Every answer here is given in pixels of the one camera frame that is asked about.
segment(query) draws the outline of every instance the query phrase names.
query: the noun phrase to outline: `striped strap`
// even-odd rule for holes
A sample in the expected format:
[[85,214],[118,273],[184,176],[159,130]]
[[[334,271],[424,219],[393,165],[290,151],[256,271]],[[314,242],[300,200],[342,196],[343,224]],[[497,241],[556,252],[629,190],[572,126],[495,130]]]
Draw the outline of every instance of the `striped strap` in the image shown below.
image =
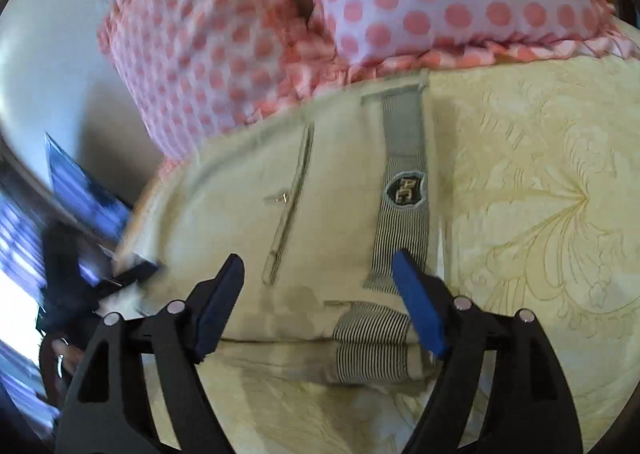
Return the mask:
[[400,382],[409,377],[409,317],[386,306],[355,302],[334,329],[337,376],[343,384]]
[[[364,281],[364,288],[370,290],[398,294],[391,277],[391,260],[400,248],[407,249],[421,267],[426,265],[429,201],[422,88],[420,84],[406,86],[363,99],[374,97],[382,104],[386,144],[385,187],[371,272]],[[406,189],[408,195],[403,197],[399,189]],[[403,204],[411,196],[414,199]]]

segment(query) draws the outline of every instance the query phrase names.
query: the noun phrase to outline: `zipper pull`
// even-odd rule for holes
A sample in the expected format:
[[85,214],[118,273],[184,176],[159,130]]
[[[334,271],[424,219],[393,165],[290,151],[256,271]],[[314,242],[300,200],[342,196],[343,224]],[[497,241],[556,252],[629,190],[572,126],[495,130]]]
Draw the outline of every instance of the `zipper pull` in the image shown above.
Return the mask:
[[264,202],[269,204],[282,203],[286,205],[289,202],[289,191],[283,190],[275,195],[267,196],[264,198]]

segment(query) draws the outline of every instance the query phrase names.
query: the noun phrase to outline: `hand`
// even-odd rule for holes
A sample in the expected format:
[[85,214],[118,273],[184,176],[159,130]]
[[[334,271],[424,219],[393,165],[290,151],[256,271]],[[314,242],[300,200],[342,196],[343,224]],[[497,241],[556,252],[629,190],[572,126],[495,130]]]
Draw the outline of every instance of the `hand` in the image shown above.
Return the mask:
[[62,357],[62,367],[65,371],[69,374],[75,374],[82,358],[84,358],[84,351],[65,344],[62,340],[54,340],[51,347],[57,356]]

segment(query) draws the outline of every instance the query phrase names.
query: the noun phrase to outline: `logo patch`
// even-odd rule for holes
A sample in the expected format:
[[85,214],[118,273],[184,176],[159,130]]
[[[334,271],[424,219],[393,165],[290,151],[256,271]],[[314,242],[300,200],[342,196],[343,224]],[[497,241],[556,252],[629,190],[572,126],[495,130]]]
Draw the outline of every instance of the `logo patch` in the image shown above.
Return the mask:
[[420,172],[403,172],[386,189],[389,201],[398,207],[417,205],[424,198],[422,194],[423,179],[424,175]]

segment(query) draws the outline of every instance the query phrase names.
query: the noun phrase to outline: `bedspread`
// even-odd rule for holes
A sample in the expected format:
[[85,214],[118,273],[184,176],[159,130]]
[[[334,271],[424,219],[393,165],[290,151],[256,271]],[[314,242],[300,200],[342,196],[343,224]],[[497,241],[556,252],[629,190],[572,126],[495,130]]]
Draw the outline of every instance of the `bedspread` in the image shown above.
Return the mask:
[[[444,277],[485,309],[537,314],[588,449],[640,378],[640,62],[433,72],[431,94]],[[400,452],[429,394],[287,382],[216,355],[199,373],[239,453]],[[153,374],[148,383],[168,440]],[[466,440],[481,424],[481,387]]]

